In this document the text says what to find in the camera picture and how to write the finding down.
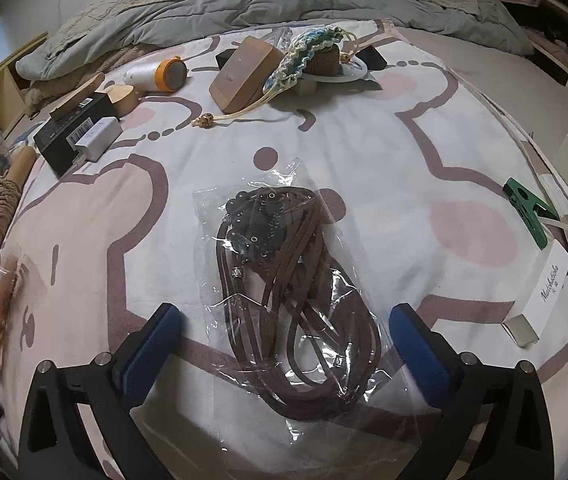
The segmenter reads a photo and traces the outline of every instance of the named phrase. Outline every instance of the metal screw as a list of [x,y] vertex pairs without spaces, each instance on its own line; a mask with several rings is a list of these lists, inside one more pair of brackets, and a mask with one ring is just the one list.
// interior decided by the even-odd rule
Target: metal screw
[[110,363],[110,359],[112,358],[112,356],[110,355],[110,352],[102,352],[101,354],[97,354],[95,356],[95,364],[98,366],[104,366],[107,365],[108,363]]
[[459,355],[459,358],[462,359],[462,362],[465,365],[473,366],[477,364],[477,356],[472,352],[462,352]]
[[40,364],[38,364],[38,372],[40,374],[48,372],[48,370],[50,369],[50,366],[52,364],[53,364],[52,361],[49,361],[48,359],[44,359]]
[[519,365],[520,369],[527,374],[531,374],[535,371],[535,367],[530,361],[520,361]]

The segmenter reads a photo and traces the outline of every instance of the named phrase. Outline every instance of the gray bed sheet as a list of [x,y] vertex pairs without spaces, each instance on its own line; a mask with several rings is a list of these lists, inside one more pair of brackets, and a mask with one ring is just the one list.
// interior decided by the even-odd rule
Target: gray bed sheet
[[479,16],[418,0],[181,0],[128,9],[105,20],[63,52],[46,44],[16,64],[28,80],[51,80],[130,44],[160,47],[255,25],[298,20],[392,19],[395,25],[453,36],[517,54],[531,54],[530,41],[497,0],[477,0]]

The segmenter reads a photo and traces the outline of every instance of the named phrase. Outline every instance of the mattress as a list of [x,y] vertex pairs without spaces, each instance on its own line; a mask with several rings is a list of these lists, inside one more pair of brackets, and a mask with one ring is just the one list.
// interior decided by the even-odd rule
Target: mattress
[[[249,34],[282,31],[211,36],[107,75],[104,85],[119,83],[133,64],[169,56],[181,56],[189,68],[179,92],[146,96],[122,119],[124,133],[97,163],[58,180],[37,161],[0,254],[19,253],[28,270],[11,308],[0,376],[0,429],[13,449],[40,361],[79,365],[115,351],[167,301],[186,316],[186,332],[132,415],[177,478],[397,475],[419,445],[420,421],[435,413],[401,361],[388,360],[389,380],[357,410],[369,422],[375,414],[389,417],[393,427],[381,431],[346,416],[307,427],[299,441],[297,426],[293,431],[211,365],[219,355],[194,265],[200,245],[193,193],[259,179],[297,158],[349,247],[380,326],[395,304],[407,302],[457,352],[472,351],[491,365],[526,359],[536,366],[556,476],[568,478],[568,279],[537,344],[519,348],[500,325],[539,254],[502,186],[515,178],[547,195],[564,222],[568,188],[506,112],[403,40],[390,21],[339,25],[388,61],[372,74],[375,81],[324,84],[303,98],[287,91],[241,120],[203,130],[190,122],[217,112],[208,94],[215,55]],[[100,462],[117,478],[90,410],[82,415]],[[348,449],[337,455],[320,446],[328,434],[343,436]],[[317,453],[303,442],[315,442]]]

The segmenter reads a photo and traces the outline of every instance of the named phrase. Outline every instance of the barcode label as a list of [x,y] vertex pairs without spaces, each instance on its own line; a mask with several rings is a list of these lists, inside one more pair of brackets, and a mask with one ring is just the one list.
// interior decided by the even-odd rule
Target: barcode label
[[82,124],[80,124],[75,130],[73,130],[66,136],[66,140],[71,145],[71,148],[75,147],[77,141],[80,140],[82,136],[91,129],[91,126],[93,126],[93,121],[91,121],[91,118],[89,117],[88,119],[82,121]]

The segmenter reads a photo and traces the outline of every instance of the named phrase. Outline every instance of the twine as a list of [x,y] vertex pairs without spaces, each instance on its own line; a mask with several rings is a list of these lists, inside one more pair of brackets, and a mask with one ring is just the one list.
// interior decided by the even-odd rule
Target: twine
[[0,177],[0,232],[2,236],[6,234],[21,196],[20,185],[16,181],[6,175]]

